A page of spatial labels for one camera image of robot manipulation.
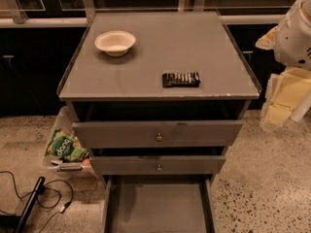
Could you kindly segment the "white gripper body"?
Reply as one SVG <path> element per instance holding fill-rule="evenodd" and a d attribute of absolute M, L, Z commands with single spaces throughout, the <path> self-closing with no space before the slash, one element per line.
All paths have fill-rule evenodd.
<path fill-rule="evenodd" d="M 279 22 L 274 56 L 286 66 L 311 69 L 311 0 L 296 0 Z"/>

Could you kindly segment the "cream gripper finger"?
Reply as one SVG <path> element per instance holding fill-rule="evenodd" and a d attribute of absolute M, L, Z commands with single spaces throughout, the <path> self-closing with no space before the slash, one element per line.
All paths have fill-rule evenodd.
<path fill-rule="evenodd" d="M 277 27 L 273 27 L 256 41 L 256 47 L 262 50 L 273 50 Z"/>
<path fill-rule="evenodd" d="M 265 91 L 261 109 L 260 127 L 275 131 L 289 119 L 294 109 L 311 92 L 311 72 L 287 67 L 280 75 L 272 74 Z"/>

